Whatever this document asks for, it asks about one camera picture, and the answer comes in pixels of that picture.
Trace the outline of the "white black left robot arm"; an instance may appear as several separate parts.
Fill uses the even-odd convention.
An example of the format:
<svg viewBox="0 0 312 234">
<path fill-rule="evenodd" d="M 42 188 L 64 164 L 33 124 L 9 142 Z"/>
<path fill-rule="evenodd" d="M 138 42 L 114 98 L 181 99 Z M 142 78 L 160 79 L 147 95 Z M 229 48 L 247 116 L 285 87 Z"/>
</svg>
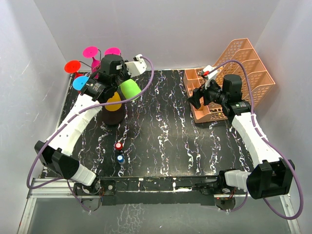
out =
<svg viewBox="0 0 312 234">
<path fill-rule="evenodd" d="M 100 191 L 98 176 L 72 158 L 77 140 L 90 121 L 102 110 L 109 113 L 118 111 L 122 105 L 137 97 L 132 94 L 132 77 L 139 76 L 146 70 L 141 55 L 134 61 L 124 60 L 120 54 L 107 54 L 99 68 L 89 76 L 80 76 L 73 82 L 73 87 L 80 92 L 67 117 L 56 131 L 45 141 L 35 145 L 35 161 L 54 171 L 64 179 L 70 179 L 91 195 Z"/>
</svg>

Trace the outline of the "blue wine glass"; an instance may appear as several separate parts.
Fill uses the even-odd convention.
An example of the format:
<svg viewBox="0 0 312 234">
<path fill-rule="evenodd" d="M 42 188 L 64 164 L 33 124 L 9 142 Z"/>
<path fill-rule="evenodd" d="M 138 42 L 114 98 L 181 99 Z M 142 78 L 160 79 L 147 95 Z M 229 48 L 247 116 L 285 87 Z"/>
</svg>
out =
<svg viewBox="0 0 312 234">
<path fill-rule="evenodd" d="M 74 79 L 72 86 L 80 94 L 82 88 L 84 87 L 84 85 L 87 83 L 88 80 L 89 80 L 88 76 L 79 76 Z"/>
</svg>

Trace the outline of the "pink wine glass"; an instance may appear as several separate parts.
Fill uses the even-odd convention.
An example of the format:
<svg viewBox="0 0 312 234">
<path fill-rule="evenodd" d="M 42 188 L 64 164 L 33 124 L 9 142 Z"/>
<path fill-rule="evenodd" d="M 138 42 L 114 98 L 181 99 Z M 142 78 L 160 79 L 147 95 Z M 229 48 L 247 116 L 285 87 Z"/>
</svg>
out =
<svg viewBox="0 0 312 234">
<path fill-rule="evenodd" d="M 96 55 L 98 53 L 99 53 L 99 49 L 95 46 L 86 47 L 82 52 L 82 55 L 85 58 L 92 59 L 92 63 L 91 63 L 92 73 L 96 72 L 100 68 L 100 60 L 96 59 Z"/>
<path fill-rule="evenodd" d="M 105 52 L 104 55 L 121 55 L 121 50 L 118 47 L 110 47 Z"/>
</svg>

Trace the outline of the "green wine glass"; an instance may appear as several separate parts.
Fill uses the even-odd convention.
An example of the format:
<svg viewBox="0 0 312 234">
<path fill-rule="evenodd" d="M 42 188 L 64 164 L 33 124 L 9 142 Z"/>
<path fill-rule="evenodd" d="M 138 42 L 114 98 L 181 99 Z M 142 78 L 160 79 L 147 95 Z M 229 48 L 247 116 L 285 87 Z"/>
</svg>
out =
<svg viewBox="0 0 312 234">
<path fill-rule="evenodd" d="M 141 92 L 140 87 L 133 79 L 124 81 L 120 85 L 120 89 L 126 99 L 132 99 Z"/>
</svg>

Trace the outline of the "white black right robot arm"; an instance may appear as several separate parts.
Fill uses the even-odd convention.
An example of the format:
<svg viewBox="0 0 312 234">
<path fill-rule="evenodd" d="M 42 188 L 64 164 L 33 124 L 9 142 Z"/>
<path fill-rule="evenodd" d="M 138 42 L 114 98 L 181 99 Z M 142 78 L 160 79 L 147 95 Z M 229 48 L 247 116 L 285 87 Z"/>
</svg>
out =
<svg viewBox="0 0 312 234">
<path fill-rule="evenodd" d="M 250 173 L 228 169 L 220 172 L 217 187 L 222 193 L 229 193 L 234 187 L 248 192 L 254 199 L 285 195 L 293 180 L 291 170 L 294 164 L 284 160 L 266 143 L 258 133 L 251 105 L 242 99 L 242 79 L 239 75 L 225 75 L 219 86 L 211 80 L 209 86 L 202 84 L 193 89 L 188 102 L 199 109 L 211 102 L 221 105 L 223 114 L 240 134 L 253 161 L 254 170 Z"/>
</svg>

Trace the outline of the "red wine glass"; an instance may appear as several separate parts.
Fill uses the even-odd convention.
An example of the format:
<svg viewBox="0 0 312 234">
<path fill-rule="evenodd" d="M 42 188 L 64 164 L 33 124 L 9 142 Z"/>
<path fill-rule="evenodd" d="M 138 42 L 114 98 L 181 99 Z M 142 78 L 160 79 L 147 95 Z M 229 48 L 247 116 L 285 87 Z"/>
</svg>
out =
<svg viewBox="0 0 312 234">
<path fill-rule="evenodd" d="M 74 78 L 83 76 L 82 73 L 79 73 L 80 68 L 81 68 L 81 63 L 78 60 L 71 60 L 67 62 L 64 66 L 65 72 L 69 74 L 73 74 Z"/>
</svg>

